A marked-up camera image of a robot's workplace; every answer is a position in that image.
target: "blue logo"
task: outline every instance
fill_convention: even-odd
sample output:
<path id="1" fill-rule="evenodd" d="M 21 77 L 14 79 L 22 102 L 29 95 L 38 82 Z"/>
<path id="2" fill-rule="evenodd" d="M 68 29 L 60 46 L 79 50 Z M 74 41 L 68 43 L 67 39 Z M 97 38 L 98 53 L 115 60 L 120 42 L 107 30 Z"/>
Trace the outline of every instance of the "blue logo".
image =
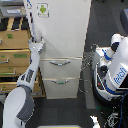
<path id="1" fill-rule="evenodd" d="M 126 70 L 124 68 L 120 68 L 120 72 L 117 74 L 117 77 L 114 78 L 114 81 L 119 85 L 126 74 Z"/>

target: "dark floor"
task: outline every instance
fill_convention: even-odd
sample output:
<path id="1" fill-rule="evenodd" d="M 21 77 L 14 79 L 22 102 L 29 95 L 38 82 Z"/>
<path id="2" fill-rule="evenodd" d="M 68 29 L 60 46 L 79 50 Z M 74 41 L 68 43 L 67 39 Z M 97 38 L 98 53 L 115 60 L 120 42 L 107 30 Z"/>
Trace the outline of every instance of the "dark floor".
<path id="1" fill-rule="evenodd" d="M 100 0 L 92 0 L 85 45 L 86 52 L 90 52 L 92 44 L 110 46 L 111 36 L 114 33 L 126 36 L 119 18 L 120 12 L 124 8 L 128 8 L 126 0 L 124 3 L 121 3 L 120 0 L 105 0 L 104 3 Z M 84 87 L 83 81 L 80 81 L 80 86 Z M 77 99 L 47 100 L 37 98 L 35 99 L 34 114 L 26 128 L 36 128 L 41 125 L 79 125 L 83 128 L 92 128 L 91 115 L 98 117 L 101 128 L 103 128 L 105 119 L 100 110 L 87 109 L 85 99 L 85 94 L 80 91 Z M 2 112 L 3 105 L 0 104 L 0 127 L 2 127 Z"/>

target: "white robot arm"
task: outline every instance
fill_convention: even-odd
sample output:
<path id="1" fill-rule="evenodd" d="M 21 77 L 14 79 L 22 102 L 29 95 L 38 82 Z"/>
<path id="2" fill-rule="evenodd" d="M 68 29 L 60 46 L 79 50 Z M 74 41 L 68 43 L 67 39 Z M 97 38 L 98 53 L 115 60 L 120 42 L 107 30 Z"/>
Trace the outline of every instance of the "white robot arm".
<path id="1" fill-rule="evenodd" d="M 43 45 L 44 41 L 30 43 L 31 64 L 27 71 L 19 77 L 17 88 L 12 90 L 5 100 L 3 128 L 25 128 L 25 124 L 32 116 L 34 101 L 30 94 L 33 91 Z"/>

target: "drawer handle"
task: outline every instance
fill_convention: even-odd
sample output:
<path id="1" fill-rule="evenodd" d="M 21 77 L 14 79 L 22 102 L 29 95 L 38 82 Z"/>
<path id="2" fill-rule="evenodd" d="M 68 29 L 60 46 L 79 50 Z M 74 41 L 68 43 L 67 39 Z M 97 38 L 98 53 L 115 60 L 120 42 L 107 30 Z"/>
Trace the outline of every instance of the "drawer handle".
<path id="1" fill-rule="evenodd" d="M 7 61 L 0 62 L 0 64 L 4 64 L 4 63 L 8 63 L 8 62 L 9 62 L 9 59 L 7 59 Z"/>
<path id="2" fill-rule="evenodd" d="M 66 62 L 61 63 L 61 64 L 58 64 L 58 63 L 56 63 L 55 61 L 50 61 L 49 63 L 54 64 L 54 65 L 57 65 L 57 66 L 64 66 L 64 65 L 66 65 L 66 64 L 68 64 L 68 63 L 71 63 L 71 61 L 66 61 Z"/>
<path id="3" fill-rule="evenodd" d="M 0 75 L 15 75 L 16 71 L 14 72 L 7 72 L 7 73 L 0 73 Z"/>
<path id="4" fill-rule="evenodd" d="M 54 83 L 56 83 L 56 84 L 66 84 L 67 82 L 69 82 L 69 80 L 65 80 L 65 81 L 52 81 L 52 82 L 54 82 Z"/>
<path id="5" fill-rule="evenodd" d="M 11 90 L 3 91 L 4 88 L 6 88 L 6 87 L 2 86 L 1 89 L 0 89 L 0 92 L 3 92 L 3 93 L 11 92 Z"/>

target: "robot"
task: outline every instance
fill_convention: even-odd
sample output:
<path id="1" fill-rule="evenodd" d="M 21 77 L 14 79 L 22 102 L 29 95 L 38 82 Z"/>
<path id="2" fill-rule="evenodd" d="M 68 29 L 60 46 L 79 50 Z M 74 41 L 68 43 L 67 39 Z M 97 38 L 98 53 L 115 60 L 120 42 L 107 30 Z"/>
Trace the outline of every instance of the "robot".
<path id="1" fill-rule="evenodd" d="M 128 9 L 120 21 L 128 34 Z M 128 37 L 114 34 L 110 47 L 96 48 L 92 62 L 93 92 L 100 103 L 116 105 L 128 90 Z"/>
<path id="2" fill-rule="evenodd" d="M 29 43 L 31 50 L 30 65 L 26 72 L 18 78 L 17 88 L 12 90 L 4 103 L 3 128 L 25 128 L 34 110 L 34 101 L 30 96 L 37 75 L 40 54 L 45 44 Z"/>

